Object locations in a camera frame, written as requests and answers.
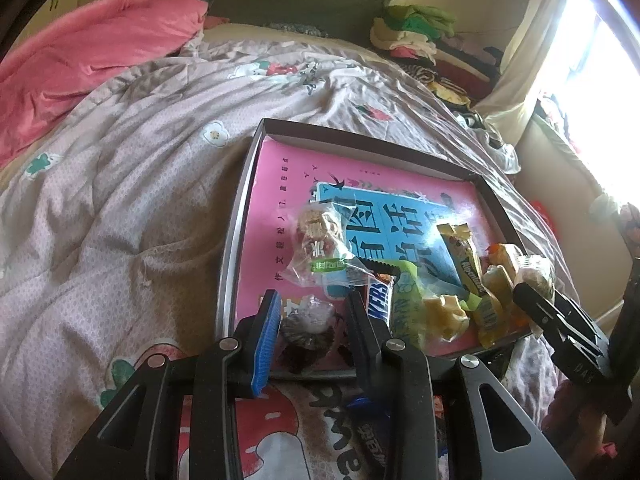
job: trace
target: green clothing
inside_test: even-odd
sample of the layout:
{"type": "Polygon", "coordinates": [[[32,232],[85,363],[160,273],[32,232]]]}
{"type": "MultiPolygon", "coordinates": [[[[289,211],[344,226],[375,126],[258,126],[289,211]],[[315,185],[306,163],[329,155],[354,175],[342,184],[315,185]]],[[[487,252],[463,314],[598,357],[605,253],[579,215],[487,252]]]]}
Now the green clothing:
{"type": "MultiPolygon", "coordinates": [[[[386,17],[389,17],[392,20],[397,20],[402,23],[402,29],[396,30],[409,30],[404,27],[404,25],[410,25],[412,27],[417,27],[418,22],[424,22],[431,29],[437,30],[439,34],[444,32],[447,36],[451,37],[454,35],[453,23],[455,23],[456,19],[452,14],[439,9],[438,7],[428,7],[428,6],[418,6],[418,5],[409,5],[409,6],[389,6],[385,9],[385,21],[386,17]]],[[[432,39],[437,39],[440,36],[432,37],[431,34],[420,31],[422,34],[426,34],[432,39]]]]}
{"type": "Polygon", "coordinates": [[[411,32],[417,32],[418,34],[424,34],[431,41],[439,40],[442,35],[437,28],[431,27],[429,23],[425,22],[418,16],[411,16],[405,20],[398,20],[397,18],[385,13],[383,18],[388,28],[393,30],[408,30],[411,32]]]}

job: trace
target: blue label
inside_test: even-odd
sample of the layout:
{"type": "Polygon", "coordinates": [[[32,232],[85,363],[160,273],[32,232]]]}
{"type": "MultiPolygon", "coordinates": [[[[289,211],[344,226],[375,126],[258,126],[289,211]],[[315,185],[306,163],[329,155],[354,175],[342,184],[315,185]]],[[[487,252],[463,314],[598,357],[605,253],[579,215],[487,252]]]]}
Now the blue label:
{"type": "Polygon", "coordinates": [[[389,323],[389,287],[384,283],[372,283],[369,287],[367,314],[389,323]]]}

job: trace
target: plastic bag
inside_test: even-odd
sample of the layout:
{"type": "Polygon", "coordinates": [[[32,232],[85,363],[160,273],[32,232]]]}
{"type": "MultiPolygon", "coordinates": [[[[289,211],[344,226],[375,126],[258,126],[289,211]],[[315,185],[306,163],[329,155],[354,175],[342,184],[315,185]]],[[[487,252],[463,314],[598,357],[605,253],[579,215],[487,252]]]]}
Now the plastic bag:
{"type": "Polygon", "coordinates": [[[453,295],[434,294],[422,284],[417,267],[411,262],[386,260],[386,263],[401,271],[392,299],[390,327],[395,337],[426,352],[428,343],[450,342],[466,331],[469,320],[463,309],[464,301],[453,295]]]}
{"type": "Polygon", "coordinates": [[[335,307],[315,296],[305,296],[280,322],[280,335],[287,343],[280,363],[299,374],[322,359],[334,344],[331,320],[335,307]]]}
{"type": "Polygon", "coordinates": [[[438,225],[438,231],[453,259],[460,281],[481,298],[471,317],[478,326],[480,344],[484,348],[490,348],[507,334],[509,324],[500,301],[482,285],[482,268],[471,229],[467,224],[441,224],[438,225]]]}
{"type": "Polygon", "coordinates": [[[502,265],[489,266],[482,277],[482,284],[500,301],[514,325],[522,328],[530,324],[529,316],[513,303],[513,282],[502,265]]]}
{"type": "MultiPolygon", "coordinates": [[[[555,282],[556,273],[549,258],[537,254],[518,257],[518,272],[514,286],[518,283],[529,283],[540,296],[554,304],[556,300],[555,282]]],[[[530,319],[529,326],[536,338],[542,335],[542,329],[530,319]]]]}
{"type": "Polygon", "coordinates": [[[294,219],[294,253],[283,275],[305,287],[364,285],[371,273],[346,240],[354,210],[335,202],[306,204],[294,219]]]}
{"type": "Polygon", "coordinates": [[[520,248],[514,244],[491,244],[487,252],[489,263],[494,266],[503,266],[513,283],[518,272],[518,258],[523,256],[520,248]]]}

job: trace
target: window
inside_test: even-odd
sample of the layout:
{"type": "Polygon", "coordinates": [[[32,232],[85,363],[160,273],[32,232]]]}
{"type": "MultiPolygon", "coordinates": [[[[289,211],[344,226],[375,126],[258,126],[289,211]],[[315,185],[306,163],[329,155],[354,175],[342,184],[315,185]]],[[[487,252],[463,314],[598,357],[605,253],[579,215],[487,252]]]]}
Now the window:
{"type": "Polygon", "coordinates": [[[640,204],[640,75],[589,0],[567,1],[541,76],[562,136],[609,194],[640,204]]]}

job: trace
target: snack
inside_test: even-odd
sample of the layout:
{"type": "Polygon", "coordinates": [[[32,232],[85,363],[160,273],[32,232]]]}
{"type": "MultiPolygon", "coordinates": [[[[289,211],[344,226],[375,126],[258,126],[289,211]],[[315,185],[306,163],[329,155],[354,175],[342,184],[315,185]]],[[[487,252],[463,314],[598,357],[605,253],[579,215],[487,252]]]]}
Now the snack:
{"type": "Polygon", "coordinates": [[[280,363],[299,374],[327,355],[335,339],[330,324],[334,314],[334,306],[328,301],[313,295],[302,298],[299,306],[280,322],[280,335],[287,343],[280,363]]]}
{"type": "MultiPolygon", "coordinates": [[[[518,283],[529,283],[529,285],[543,298],[551,304],[556,299],[556,288],[554,282],[556,274],[551,260],[544,256],[533,254],[531,256],[518,257],[518,272],[514,285],[518,283]]],[[[531,331],[536,337],[542,335],[542,329],[527,317],[531,331]]]]}
{"type": "Polygon", "coordinates": [[[362,285],[369,273],[350,250],[346,229],[354,207],[306,204],[294,221],[294,253],[284,276],[299,286],[362,285]]]}
{"type": "Polygon", "coordinates": [[[418,284],[418,268],[407,260],[391,260],[387,263],[400,270],[394,283],[391,320],[389,328],[394,337],[420,348],[420,332],[424,329],[422,314],[422,288],[418,284]]]}
{"type": "Polygon", "coordinates": [[[441,224],[438,231],[453,259],[460,281],[469,292],[481,298],[478,309],[471,316],[478,326],[480,344],[489,348],[507,333],[509,327],[500,301],[482,285],[480,258],[469,226],[441,224]]]}
{"type": "MultiPolygon", "coordinates": [[[[388,260],[401,271],[394,285],[390,328],[400,337],[421,349],[434,339],[452,341],[469,326],[465,301],[454,295],[434,293],[417,274],[415,264],[407,260],[388,260]],[[446,305],[442,297],[449,298],[446,305]]],[[[451,285],[469,297],[466,290],[451,285]]]]}
{"type": "Polygon", "coordinates": [[[362,260],[362,264],[371,272],[367,283],[358,287],[367,314],[389,325],[394,283],[400,270],[373,260],[362,260]]]}
{"type": "Polygon", "coordinates": [[[514,285],[502,265],[489,266],[482,277],[482,284],[500,301],[516,326],[524,327],[530,323],[529,317],[513,303],[514,285]]]}
{"type": "Polygon", "coordinates": [[[422,303],[425,318],[424,335],[428,340],[453,341],[469,328],[469,318],[457,296],[425,298],[422,303]]]}
{"type": "MultiPolygon", "coordinates": [[[[440,395],[433,396],[433,408],[438,438],[438,471],[440,478],[449,478],[449,449],[447,446],[447,424],[440,395]]],[[[384,476],[388,457],[391,425],[391,406],[360,396],[347,402],[354,433],[362,444],[363,454],[372,469],[368,478],[378,480],[384,476]]]]}
{"type": "Polygon", "coordinates": [[[518,257],[522,256],[520,248],[514,244],[491,244],[487,251],[489,263],[494,266],[503,266],[513,283],[518,272],[518,257]]]}

